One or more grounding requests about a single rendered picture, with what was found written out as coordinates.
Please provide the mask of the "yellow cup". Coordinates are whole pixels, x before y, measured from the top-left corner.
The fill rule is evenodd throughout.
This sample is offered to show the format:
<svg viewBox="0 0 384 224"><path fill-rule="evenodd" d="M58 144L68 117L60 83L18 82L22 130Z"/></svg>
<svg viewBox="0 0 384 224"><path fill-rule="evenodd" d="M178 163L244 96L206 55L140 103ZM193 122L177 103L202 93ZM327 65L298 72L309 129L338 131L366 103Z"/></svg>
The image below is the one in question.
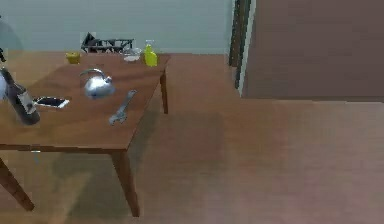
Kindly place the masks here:
<svg viewBox="0 0 384 224"><path fill-rule="evenodd" d="M79 52L67 52L65 56L70 64L80 63L81 54Z"/></svg>

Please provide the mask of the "yellow spray bottle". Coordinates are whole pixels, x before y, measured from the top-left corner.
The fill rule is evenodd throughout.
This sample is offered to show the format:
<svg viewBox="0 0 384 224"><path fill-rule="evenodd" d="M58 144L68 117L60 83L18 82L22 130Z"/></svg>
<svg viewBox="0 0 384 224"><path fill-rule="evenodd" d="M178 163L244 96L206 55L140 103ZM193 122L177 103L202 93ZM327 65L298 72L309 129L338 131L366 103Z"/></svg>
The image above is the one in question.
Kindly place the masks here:
<svg viewBox="0 0 384 224"><path fill-rule="evenodd" d="M144 59L147 66L154 67L157 65L157 54L152 47L152 40L145 42Z"/></svg>

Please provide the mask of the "silver metal kettle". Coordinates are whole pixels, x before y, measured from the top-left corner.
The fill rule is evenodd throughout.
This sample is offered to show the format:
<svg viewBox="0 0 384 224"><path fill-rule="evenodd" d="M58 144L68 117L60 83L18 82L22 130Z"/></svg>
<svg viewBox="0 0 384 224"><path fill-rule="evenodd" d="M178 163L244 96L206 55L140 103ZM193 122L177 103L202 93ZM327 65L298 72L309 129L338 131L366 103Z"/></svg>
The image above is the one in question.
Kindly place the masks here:
<svg viewBox="0 0 384 224"><path fill-rule="evenodd" d="M98 68L84 70L80 73L80 76L90 73L94 73L94 76L89 77L84 85L84 93L88 98L101 99L115 92L112 78Z"/></svg>

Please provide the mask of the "clear glass bowl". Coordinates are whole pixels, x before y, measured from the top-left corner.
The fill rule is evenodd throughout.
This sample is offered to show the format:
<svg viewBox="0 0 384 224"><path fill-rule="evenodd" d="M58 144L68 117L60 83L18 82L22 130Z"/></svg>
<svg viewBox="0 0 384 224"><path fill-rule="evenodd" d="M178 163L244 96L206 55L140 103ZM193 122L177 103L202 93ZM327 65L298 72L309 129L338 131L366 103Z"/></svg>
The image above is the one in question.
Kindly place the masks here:
<svg viewBox="0 0 384 224"><path fill-rule="evenodd" d="M139 48L128 48L123 51L123 59L127 62L138 61L141 57L142 50Z"/></svg>

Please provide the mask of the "white smartphone with black screen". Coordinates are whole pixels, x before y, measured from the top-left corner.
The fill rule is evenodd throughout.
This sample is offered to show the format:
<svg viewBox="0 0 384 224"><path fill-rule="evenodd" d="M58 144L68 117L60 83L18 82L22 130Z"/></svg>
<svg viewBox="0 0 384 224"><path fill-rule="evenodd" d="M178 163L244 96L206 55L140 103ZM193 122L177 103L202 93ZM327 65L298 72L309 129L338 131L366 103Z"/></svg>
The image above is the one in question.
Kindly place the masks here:
<svg viewBox="0 0 384 224"><path fill-rule="evenodd" d="M64 108L69 103L69 100L56 97L39 97L35 98L33 102L36 105L45 107Z"/></svg>

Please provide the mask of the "brown wooden table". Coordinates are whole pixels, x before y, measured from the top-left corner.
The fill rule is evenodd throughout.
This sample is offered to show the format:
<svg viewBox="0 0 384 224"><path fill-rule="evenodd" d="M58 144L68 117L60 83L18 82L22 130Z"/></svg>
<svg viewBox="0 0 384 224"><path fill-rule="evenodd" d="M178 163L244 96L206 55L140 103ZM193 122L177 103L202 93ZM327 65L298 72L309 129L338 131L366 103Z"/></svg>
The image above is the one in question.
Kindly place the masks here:
<svg viewBox="0 0 384 224"><path fill-rule="evenodd" d="M118 54L87 54L71 65L59 53L28 53L8 63L16 81L34 97L66 98L62 109L42 107L40 121L21 124L13 108L0 103L0 151L41 151L106 154L112 159L131 214L140 215L135 184L130 169L128 148L135 136L149 101L157 88L167 99L168 54L158 56L158 65L149 67L143 60L126 62ZM85 96L79 74L99 68L112 77L116 92L103 99ZM123 123L109 124L130 90L137 93L130 101Z"/></svg>

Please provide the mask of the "dark door frame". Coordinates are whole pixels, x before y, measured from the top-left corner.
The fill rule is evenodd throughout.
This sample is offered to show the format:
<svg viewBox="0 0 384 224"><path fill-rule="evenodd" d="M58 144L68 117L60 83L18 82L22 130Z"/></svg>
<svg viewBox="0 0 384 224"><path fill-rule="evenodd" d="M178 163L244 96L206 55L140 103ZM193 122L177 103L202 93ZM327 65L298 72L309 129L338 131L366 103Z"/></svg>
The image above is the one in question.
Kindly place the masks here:
<svg viewBox="0 0 384 224"><path fill-rule="evenodd" d="M256 0L232 0L232 2L228 65L231 67L234 88L242 96Z"/></svg>

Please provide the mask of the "dark wine bottle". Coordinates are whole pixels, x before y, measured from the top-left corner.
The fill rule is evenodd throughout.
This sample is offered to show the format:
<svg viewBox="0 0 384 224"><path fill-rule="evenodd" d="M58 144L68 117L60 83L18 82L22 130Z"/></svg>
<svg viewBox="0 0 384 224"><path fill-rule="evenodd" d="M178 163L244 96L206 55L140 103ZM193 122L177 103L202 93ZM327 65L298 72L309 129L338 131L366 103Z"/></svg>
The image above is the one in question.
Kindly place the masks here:
<svg viewBox="0 0 384 224"><path fill-rule="evenodd" d="M16 113L18 120L27 126L37 124L40 121L40 114L27 89L15 81L5 66L0 67L0 76L5 81L5 97Z"/></svg>

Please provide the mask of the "black metal rack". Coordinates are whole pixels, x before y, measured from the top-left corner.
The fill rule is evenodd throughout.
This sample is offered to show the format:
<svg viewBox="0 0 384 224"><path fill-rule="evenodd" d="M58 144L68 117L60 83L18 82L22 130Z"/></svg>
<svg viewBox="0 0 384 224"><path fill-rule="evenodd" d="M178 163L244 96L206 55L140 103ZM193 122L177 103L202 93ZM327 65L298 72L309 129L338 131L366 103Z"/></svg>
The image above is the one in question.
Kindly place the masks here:
<svg viewBox="0 0 384 224"><path fill-rule="evenodd" d="M80 49L85 53L122 53L126 48L132 48L133 42L133 39L99 39L88 32Z"/></svg>

